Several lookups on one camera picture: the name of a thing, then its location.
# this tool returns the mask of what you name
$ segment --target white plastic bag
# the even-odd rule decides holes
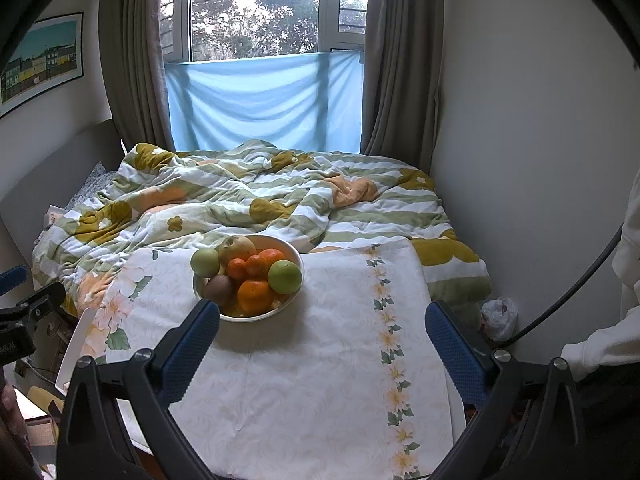
[[[516,327],[518,311],[510,298],[487,301],[480,309],[484,333],[494,341],[507,341]]]

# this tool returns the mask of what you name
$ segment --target wall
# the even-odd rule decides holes
[[[589,0],[445,0],[432,175],[520,326],[583,273],[624,218],[640,166],[640,73]],[[516,345],[546,362],[618,320],[610,260]]]
[[[72,136],[111,117],[98,50],[98,0],[53,0],[41,18],[82,10],[84,77],[49,90],[0,118],[4,148],[0,150],[0,197]],[[0,270],[23,262],[0,222]],[[29,290],[27,285],[6,294],[0,306],[15,304]]]

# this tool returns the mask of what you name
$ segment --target hand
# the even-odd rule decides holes
[[[9,431],[28,444],[27,425],[22,418],[20,408],[18,408],[18,399],[15,396],[14,387],[10,384],[6,384],[4,390],[2,390],[2,408],[3,410],[0,410],[2,411],[2,418],[4,418]]]

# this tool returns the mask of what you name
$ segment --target person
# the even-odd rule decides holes
[[[14,387],[10,384],[6,384],[2,390],[2,418],[4,419],[7,428],[14,435],[24,441],[29,446],[29,440],[27,438],[27,424],[22,418],[20,407],[18,407],[18,399],[15,395]]]
[[[620,322],[567,344],[591,478],[640,478],[640,171],[612,267],[623,283]]]

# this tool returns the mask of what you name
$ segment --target fruit bowl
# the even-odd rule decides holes
[[[300,268],[300,271],[302,272],[302,282],[304,283],[305,266],[304,266],[304,263],[302,262],[302,258],[300,258],[300,254],[298,253],[298,251],[293,245],[291,245],[289,242],[280,240],[279,238],[275,238],[269,235],[257,234],[257,235],[244,235],[244,236],[249,238],[249,240],[251,240],[254,243],[255,248],[258,251],[261,251],[264,249],[278,249],[282,251],[282,253],[285,255],[285,258],[287,260],[294,262]],[[206,278],[198,276],[197,274],[194,273],[193,292],[195,293],[196,297],[199,300],[202,299],[202,290],[206,285],[206,283],[207,283]],[[291,301],[293,301],[293,299],[297,296],[299,291],[300,289],[298,289],[295,292],[292,292],[287,296],[287,298],[284,301],[282,301],[282,304],[279,307],[274,308],[273,310],[270,310],[267,313],[260,314],[260,316],[241,317],[241,314],[239,313],[239,311],[236,308],[233,308],[231,310],[234,311],[236,314],[238,314],[237,316],[226,316],[225,314],[222,314],[222,310],[221,310],[220,319],[234,322],[234,323],[248,323],[251,321],[260,321],[261,319],[266,319],[268,317],[273,316],[274,314],[277,314],[284,308],[286,308],[287,305],[289,305],[289,303],[291,303]]]

